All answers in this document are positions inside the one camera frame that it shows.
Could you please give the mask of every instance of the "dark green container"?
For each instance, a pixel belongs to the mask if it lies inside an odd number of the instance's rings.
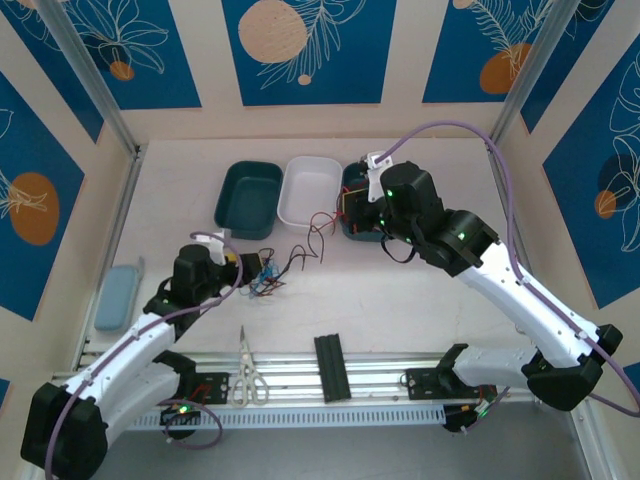
[[[360,166],[358,163],[350,163],[347,167],[342,171],[342,186],[351,188],[353,186],[359,186],[363,182],[366,182],[366,186],[369,186],[368,180],[360,175]],[[350,240],[356,240],[358,242],[380,242],[382,239],[382,232],[362,232],[362,233],[351,233],[349,232],[349,227],[344,223],[343,219],[340,218],[340,226],[342,227],[342,233],[345,234],[347,238]]]
[[[263,240],[271,234],[282,187],[282,169],[244,160],[227,170],[214,220],[233,238]]]

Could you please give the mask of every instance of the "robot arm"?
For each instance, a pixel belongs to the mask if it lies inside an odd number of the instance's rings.
[[[521,267],[523,281],[579,325],[582,336],[576,335],[518,280],[496,232],[471,212],[445,209],[428,172],[410,162],[393,165],[390,157],[377,163],[380,155],[374,152],[362,161],[368,202],[356,202],[355,211],[347,212],[357,219],[357,231],[374,226],[386,239],[410,244],[426,263],[484,295],[534,343],[522,349],[454,345],[430,376],[433,387],[445,387],[452,395],[486,384],[528,388],[548,405],[572,410],[593,390],[604,362],[583,338],[590,337],[611,355],[622,340],[620,331],[580,317]]]
[[[241,260],[244,268],[239,286],[250,282],[262,268],[257,254],[241,255]],[[233,285],[239,274],[235,261],[222,255],[221,244],[182,247],[173,276],[160,284],[144,314],[115,345],[65,385],[47,383],[34,394],[22,458],[45,467],[54,424],[78,391],[53,455],[53,474],[65,480],[91,478],[113,442],[137,417],[168,398],[180,403],[196,387],[196,365],[168,349],[204,313],[200,305],[219,297],[221,289]]]

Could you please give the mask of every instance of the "scissor handle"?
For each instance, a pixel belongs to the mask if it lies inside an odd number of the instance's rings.
[[[236,390],[241,389],[240,400],[236,400]],[[231,405],[234,407],[246,407],[247,403],[249,403],[249,397],[247,396],[247,379],[246,377],[240,376],[231,387]]]
[[[258,396],[258,384],[264,388],[264,396]],[[236,390],[241,390],[240,400],[236,400]],[[249,392],[251,401],[255,405],[264,405],[269,400],[269,386],[264,377],[256,371],[242,372],[231,388],[231,405],[234,407],[246,407],[249,403]]]
[[[264,389],[264,396],[260,398],[258,396],[258,384],[262,384]],[[251,400],[255,405],[264,405],[269,400],[269,385],[265,381],[264,377],[258,372],[254,371],[249,377],[249,388],[251,389]]]

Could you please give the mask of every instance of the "blue pad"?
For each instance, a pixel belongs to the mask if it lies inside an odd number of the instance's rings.
[[[129,326],[141,277],[142,263],[119,265],[109,270],[96,312],[96,330],[115,332]]]

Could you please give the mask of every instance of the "floral wall print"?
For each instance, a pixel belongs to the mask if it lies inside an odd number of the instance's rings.
[[[379,103],[395,4],[223,0],[243,104]]]
[[[61,5],[121,109],[201,106],[168,0]],[[69,103],[78,93],[65,82],[75,76],[31,1],[0,0],[0,8]]]
[[[640,287],[640,37],[544,169],[598,306]]]
[[[520,112],[529,132],[542,118],[613,3],[614,0],[582,0],[578,5]]]
[[[84,174],[0,74],[0,307],[33,320]]]
[[[20,36],[40,67],[94,142],[104,120],[64,59],[30,0],[0,0],[0,11]]]
[[[504,100],[553,3],[450,0],[423,102]]]

